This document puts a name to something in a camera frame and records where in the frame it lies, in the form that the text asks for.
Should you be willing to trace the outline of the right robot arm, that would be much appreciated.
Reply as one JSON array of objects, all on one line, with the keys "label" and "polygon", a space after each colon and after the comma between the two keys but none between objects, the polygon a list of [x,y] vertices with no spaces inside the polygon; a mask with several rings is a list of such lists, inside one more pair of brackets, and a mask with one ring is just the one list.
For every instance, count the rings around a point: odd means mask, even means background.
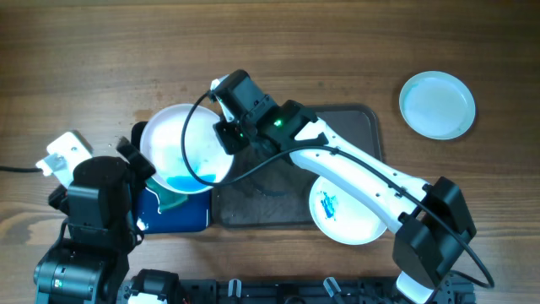
[{"label": "right robot arm", "polygon": [[224,119],[214,130],[234,155],[247,146],[272,160],[288,157],[342,189],[376,215],[395,241],[392,258],[401,269],[396,288],[425,303],[451,272],[476,235],[461,189],[440,177],[430,185],[356,148],[299,102],[278,105],[244,70],[215,79],[209,91]]}]

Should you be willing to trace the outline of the white plate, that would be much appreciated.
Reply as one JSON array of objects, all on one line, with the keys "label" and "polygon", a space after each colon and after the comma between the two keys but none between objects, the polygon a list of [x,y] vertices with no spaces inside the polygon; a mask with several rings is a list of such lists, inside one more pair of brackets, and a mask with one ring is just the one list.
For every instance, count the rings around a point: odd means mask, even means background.
[{"label": "white plate", "polygon": [[387,230],[371,210],[322,176],[310,190],[309,209],[316,226],[342,244],[363,245]]},{"label": "white plate", "polygon": [[233,165],[234,157],[225,153],[213,125],[219,116],[198,107],[191,116],[186,138],[181,136],[191,104],[166,107],[143,129],[139,150],[154,165],[153,179],[175,193],[198,194],[211,187],[198,182],[186,168],[181,142],[187,148],[186,158],[197,176],[207,182],[222,182]]},{"label": "white plate", "polygon": [[412,130],[435,140],[461,137],[472,127],[477,114],[469,88],[441,71],[426,71],[410,78],[400,91],[398,105]]}]

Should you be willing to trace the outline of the green yellow sponge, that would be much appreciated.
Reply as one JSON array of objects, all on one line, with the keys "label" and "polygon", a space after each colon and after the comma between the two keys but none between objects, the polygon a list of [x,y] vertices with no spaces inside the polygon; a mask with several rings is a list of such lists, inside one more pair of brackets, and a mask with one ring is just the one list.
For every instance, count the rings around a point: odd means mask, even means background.
[{"label": "green yellow sponge", "polygon": [[159,185],[153,178],[146,181],[146,189],[155,195],[158,201],[158,213],[171,211],[174,208],[180,207],[187,200],[188,196],[183,193],[176,193]]}]

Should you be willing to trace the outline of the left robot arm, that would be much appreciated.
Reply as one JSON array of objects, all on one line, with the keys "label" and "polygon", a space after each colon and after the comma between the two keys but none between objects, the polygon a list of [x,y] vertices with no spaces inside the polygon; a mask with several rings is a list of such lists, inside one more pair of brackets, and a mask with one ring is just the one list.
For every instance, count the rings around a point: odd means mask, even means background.
[{"label": "left robot arm", "polygon": [[129,270],[128,255],[143,240],[132,204],[155,173],[126,138],[118,156],[95,156],[89,143],[68,131],[37,162],[59,187],[49,196],[65,214],[59,236],[35,267],[38,303],[114,303]]}]

